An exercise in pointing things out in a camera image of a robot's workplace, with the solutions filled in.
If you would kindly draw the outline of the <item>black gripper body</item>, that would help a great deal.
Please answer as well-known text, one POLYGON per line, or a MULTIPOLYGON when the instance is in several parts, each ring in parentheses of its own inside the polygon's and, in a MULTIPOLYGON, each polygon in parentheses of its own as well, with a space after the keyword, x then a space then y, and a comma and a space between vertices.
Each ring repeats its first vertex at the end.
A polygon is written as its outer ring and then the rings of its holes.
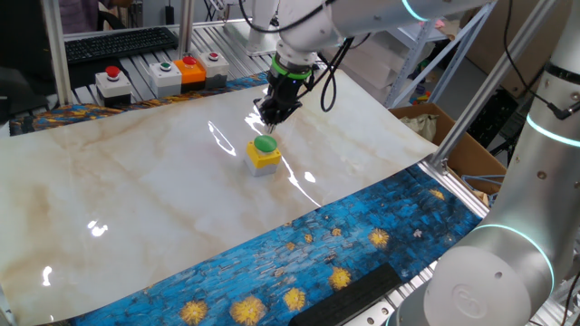
POLYGON ((269 75, 268 100, 269 105, 274 108, 300 107, 301 101, 298 99, 300 89, 305 85, 305 80, 296 80, 284 75, 275 77, 269 75))

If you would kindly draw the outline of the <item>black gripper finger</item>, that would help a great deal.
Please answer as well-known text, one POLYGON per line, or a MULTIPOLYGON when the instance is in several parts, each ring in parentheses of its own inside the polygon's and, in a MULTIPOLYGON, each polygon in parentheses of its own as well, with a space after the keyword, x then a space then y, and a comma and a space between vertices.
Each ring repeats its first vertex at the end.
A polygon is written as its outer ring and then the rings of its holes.
POLYGON ((255 106, 265 125, 265 133, 272 134, 275 129, 275 101, 271 97, 255 99, 255 106))
POLYGON ((275 119, 273 123, 273 129, 275 129, 279 124, 286 121, 297 109, 301 108, 303 103, 297 101, 292 105, 280 105, 280 107, 275 112, 275 119))

